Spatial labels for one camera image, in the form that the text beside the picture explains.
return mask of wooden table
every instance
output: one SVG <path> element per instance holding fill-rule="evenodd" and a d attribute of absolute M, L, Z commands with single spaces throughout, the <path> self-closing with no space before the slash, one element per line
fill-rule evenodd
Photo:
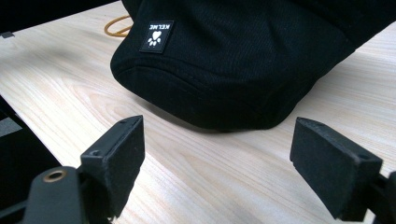
<path fill-rule="evenodd" d="M 0 38 L 0 94 L 61 164 L 79 166 L 115 122 L 144 116 L 146 159 L 117 223 L 341 222 L 289 160 L 296 117 L 374 152 L 382 175 L 396 170 L 396 23 L 318 81 L 274 129 L 215 133 L 115 81 L 109 63 L 122 39 L 103 28 L 126 14 L 116 2 Z"/>

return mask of black fabric bag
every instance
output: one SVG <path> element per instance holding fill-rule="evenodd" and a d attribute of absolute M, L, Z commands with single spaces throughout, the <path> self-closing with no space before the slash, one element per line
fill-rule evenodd
<path fill-rule="evenodd" d="M 198 127 L 269 129 L 396 21 L 395 0 L 123 0 L 134 26 L 111 69 Z"/>

